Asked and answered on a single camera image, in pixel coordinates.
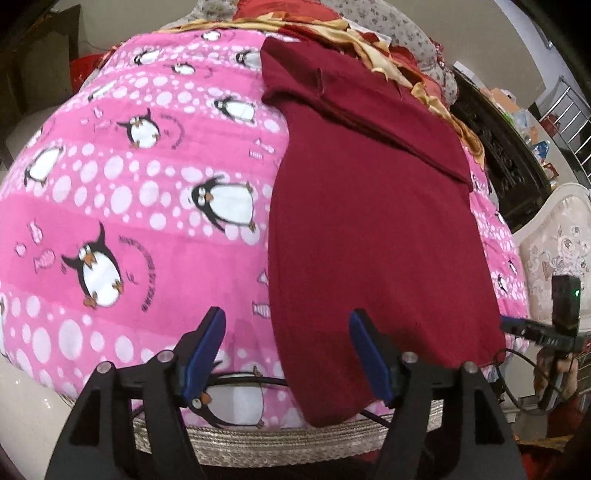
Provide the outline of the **person's right hand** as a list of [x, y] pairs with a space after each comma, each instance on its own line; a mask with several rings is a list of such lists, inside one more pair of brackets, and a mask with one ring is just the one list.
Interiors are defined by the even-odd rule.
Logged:
[[559, 359], [555, 366], [554, 351], [549, 348], [542, 348], [536, 357], [536, 369], [534, 373], [534, 391], [541, 396], [548, 387], [548, 381], [551, 379], [552, 372], [556, 371], [558, 376], [562, 376], [560, 383], [553, 381], [561, 391], [564, 400], [570, 400], [578, 391], [578, 361], [573, 354], [568, 354], [565, 358]]

